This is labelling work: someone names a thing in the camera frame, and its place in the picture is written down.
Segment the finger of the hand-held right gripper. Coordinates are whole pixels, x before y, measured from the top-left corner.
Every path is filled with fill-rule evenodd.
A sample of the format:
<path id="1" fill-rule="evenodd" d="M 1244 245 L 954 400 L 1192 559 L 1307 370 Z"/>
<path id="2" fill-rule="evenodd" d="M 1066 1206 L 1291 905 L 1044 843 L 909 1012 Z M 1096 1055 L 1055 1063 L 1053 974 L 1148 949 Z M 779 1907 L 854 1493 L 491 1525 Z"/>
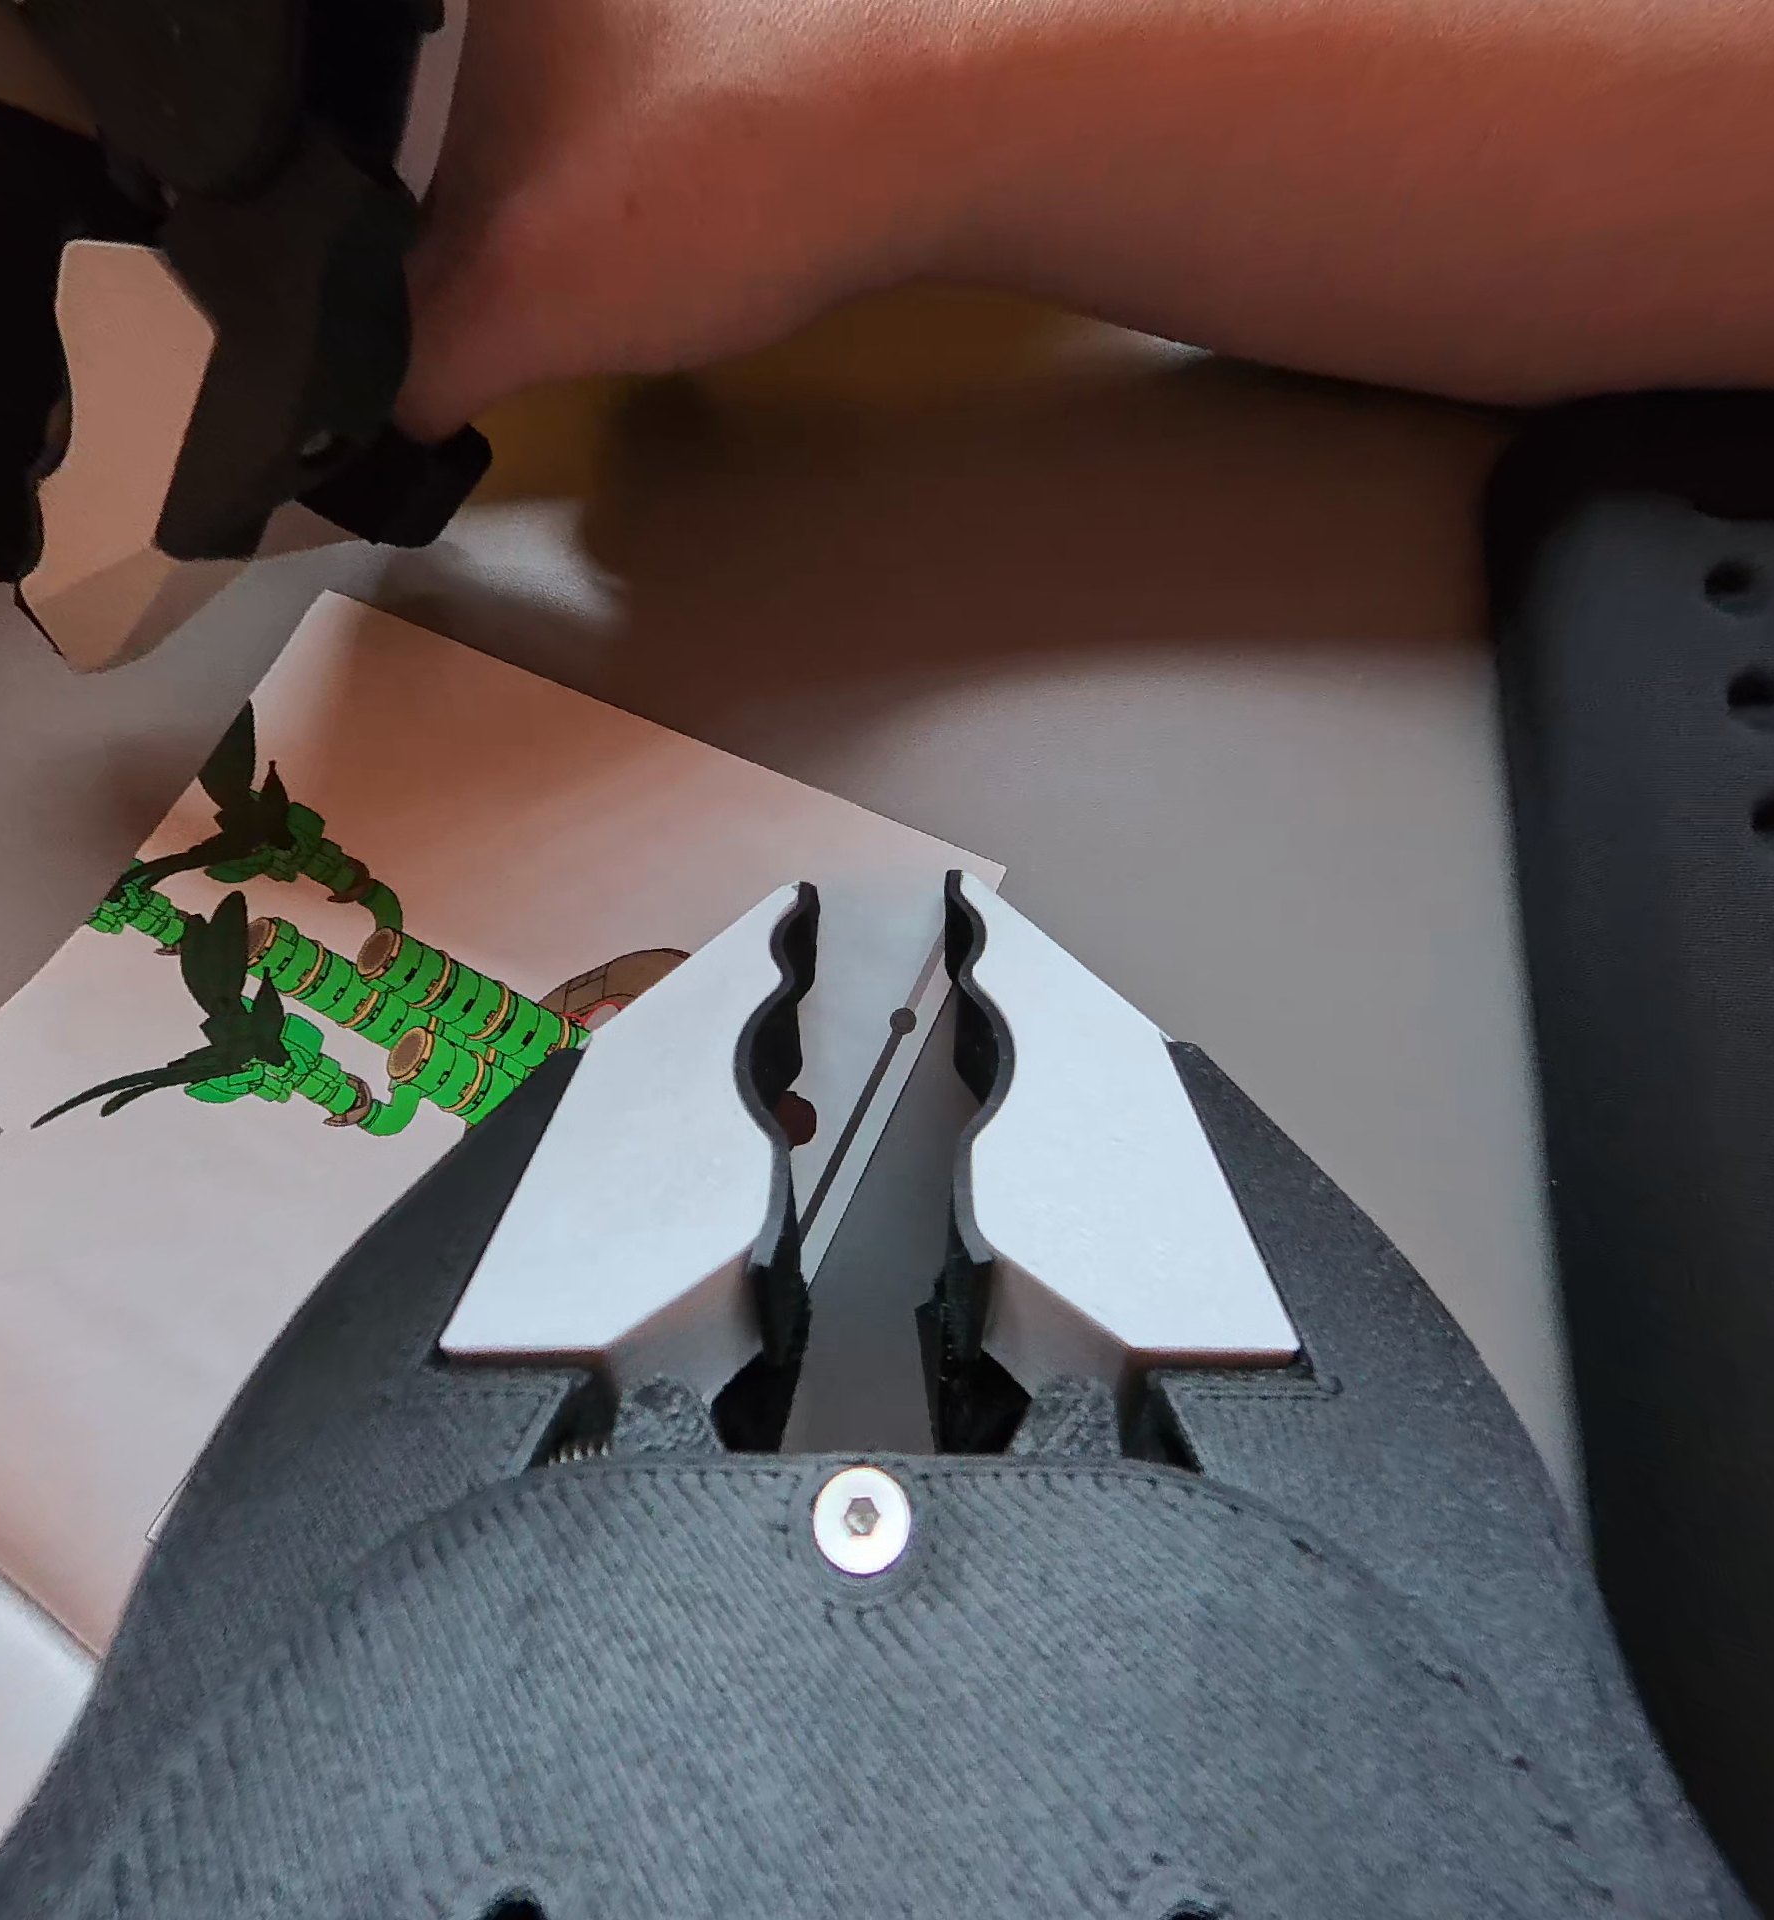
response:
<path id="1" fill-rule="evenodd" d="M 17 0 L 0 0 L 0 103 L 66 131 L 101 131 L 80 84 L 69 84 Z"/>
<path id="2" fill-rule="evenodd" d="M 250 559 L 169 559 L 162 504 L 215 346 L 159 228 L 162 191 L 95 131 L 0 103 L 0 582 L 69 668 L 155 652 Z"/>

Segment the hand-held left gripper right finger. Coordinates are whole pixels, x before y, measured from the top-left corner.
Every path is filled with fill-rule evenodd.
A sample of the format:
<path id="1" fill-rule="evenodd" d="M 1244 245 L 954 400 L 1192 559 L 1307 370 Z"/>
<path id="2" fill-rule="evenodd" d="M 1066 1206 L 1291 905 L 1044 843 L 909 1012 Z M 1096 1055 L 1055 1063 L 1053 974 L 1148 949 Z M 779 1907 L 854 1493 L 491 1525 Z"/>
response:
<path id="1" fill-rule="evenodd" d="M 943 1455 L 998 1455 L 1055 1379 L 1270 1370 L 1303 1347 L 1165 1030 L 992 882 L 945 880 L 949 1259 L 919 1307 Z"/>

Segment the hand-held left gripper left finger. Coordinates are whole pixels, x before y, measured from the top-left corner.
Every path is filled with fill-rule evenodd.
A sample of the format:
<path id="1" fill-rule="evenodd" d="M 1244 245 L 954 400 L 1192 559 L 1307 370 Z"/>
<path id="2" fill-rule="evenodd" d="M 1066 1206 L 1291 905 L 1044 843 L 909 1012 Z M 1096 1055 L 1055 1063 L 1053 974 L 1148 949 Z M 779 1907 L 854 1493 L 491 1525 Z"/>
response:
<path id="1" fill-rule="evenodd" d="M 443 1331 L 456 1361 L 670 1373 L 732 1450 L 779 1450 L 807 1294 L 794 1149 L 823 902 L 785 882 L 583 1053 Z"/>

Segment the lego instruction booklet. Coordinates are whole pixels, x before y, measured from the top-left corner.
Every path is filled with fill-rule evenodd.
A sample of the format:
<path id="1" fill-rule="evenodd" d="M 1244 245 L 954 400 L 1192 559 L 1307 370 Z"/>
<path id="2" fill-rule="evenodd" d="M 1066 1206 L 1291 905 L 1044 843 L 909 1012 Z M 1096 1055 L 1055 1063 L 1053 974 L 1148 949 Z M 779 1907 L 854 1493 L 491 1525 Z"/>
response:
<path id="1" fill-rule="evenodd" d="M 394 887 L 405 933 L 529 1000 L 818 882 L 818 1136 L 798 1149 L 813 1274 L 943 1009 L 945 865 L 1003 865 L 341 593 L 313 604 L 250 709 L 259 760 Z M 896 1009 L 919 1024 L 873 1078 Z M 301 1100 L 182 1092 L 38 1126 L 182 1055 L 198 1020 L 135 928 L 80 928 L 0 1009 L 0 1575 L 88 1653 L 266 1347 L 463 1141 L 443 1112 L 363 1136 Z"/>

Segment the person's right forearm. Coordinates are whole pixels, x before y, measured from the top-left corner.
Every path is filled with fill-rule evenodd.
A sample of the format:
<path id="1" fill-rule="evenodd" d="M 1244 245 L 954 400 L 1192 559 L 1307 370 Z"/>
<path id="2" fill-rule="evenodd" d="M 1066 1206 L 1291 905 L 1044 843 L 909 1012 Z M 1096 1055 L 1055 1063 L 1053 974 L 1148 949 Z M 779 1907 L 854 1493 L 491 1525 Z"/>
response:
<path id="1" fill-rule="evenodd" d="M 1774 389 L 1774 3 L 833 3 L 923 269 L 1465 400 Z"/>

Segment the person's right hand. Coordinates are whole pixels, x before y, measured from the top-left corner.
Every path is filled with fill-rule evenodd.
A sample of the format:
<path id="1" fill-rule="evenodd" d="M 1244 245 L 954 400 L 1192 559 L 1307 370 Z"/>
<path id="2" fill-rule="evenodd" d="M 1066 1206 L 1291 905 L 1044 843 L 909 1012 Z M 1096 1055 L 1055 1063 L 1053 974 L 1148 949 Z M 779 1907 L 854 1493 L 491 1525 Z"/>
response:
<path id="1" fill-rule="evenodd" d="M 750 349 L 857 294 L 843 14 L 470 3 L 413 250 L 405 433 L 437 441 L 548 378 Z"/>

